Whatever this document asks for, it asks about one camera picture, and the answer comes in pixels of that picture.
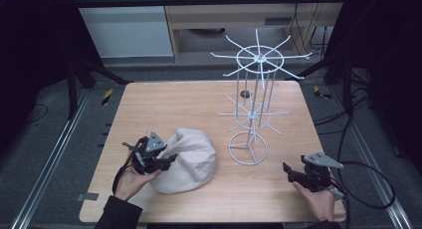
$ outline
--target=gray carpet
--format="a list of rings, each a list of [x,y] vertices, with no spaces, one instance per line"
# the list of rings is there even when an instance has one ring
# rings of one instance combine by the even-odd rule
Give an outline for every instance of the gray carpet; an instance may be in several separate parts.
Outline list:
[[[209,47],[212,51],[222,51],[219,43],[224,38],[215,37]],[[195,52],[195,43],[190,43],[189,50]],[[193,64],[183,65],[183,61],[173,66],[144,66],[113,69],[119,76],[133,81],[189,81],[189,80],[228,80],[222,74],[232,70],[232,65]],[[309,63],[292,63],[294,71],[301,71]],[[301,87],[314,120],[341,112],[336,100],[317,97],[314,85],[318,85],[323,94],[334,95],[333,90],[340,86],[325,86],[320,76],[324,70],[312,75],[302,82]],[[87,106],[69,141],[62,159],[53,174],[51,182],[42,197],[38,209],[31,220],[32,226],[41,228],[79,228],[92,226],[79,220],[82,202],[75,198],[85,193],[97,166],[106,133],[112,123],[124,86],[119,86],[104,77],[95,75],[97,86],[90,91]],[[113,88],[113,94],[107,106],[102,106],[107,89]],[[366,97],[365,92],[355,94],[355,101]],[[2,158],[0,180],[1,204],[0,226],[7,228],[23,206],[44,163],[47,161],[58,137],[63,130],[68,116],[68,95],[66,81],[58,82],[43,89],[39,93],[38,104],[28,118],[28,123],[11,145],[13,152]],[[370,148],[382,172],[391,180],[405,213],[413,228],[422,228],[422,207],[419,192],[422,190],[421,175],[406,157],[396,157],[392,143],[382,127],[376,113],[370,109],[370,101],[363,102],[354,111],[353,121],[364,135],[367,147]],[[336,158],[343,130],[344,117],[316,127],[324,151]],[[362,161],[356,142],[348,130],[342,145],[341,160]],[[378,192],[366,169],[355,166],[346,167],[342,171],[344,182],[353,194],[371,204],[381,204]],[[350,216],[352,228],[396,228],[386,210],[370,209],[350,199]],[[288,224],[288,228],[298,228],[303,224]]]

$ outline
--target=human hand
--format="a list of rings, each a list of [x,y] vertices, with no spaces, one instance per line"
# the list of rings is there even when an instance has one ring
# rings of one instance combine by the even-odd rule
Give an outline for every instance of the human hand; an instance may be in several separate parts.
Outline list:
[[[310,192],[298,182],[293,186],[305,198],[317,221],[332,221],[334,215],[334,195],[328,190]]]
[[[118,181],[114,196],[123,201],[127,201],[147,182],[155,179],[160,173],[161,170],[156,170],[150,174],[142,175],[137,173],[133,166],[128,165]]]

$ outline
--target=sleeve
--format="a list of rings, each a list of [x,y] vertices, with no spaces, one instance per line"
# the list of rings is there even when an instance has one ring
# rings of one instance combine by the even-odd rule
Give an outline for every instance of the sleeve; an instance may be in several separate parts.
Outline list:
[[[136,228],[142,208],[110,196],[95,229]]]
[[[305,229],[341,229],[338,222],[321,221],[312,226],[306,227]]]

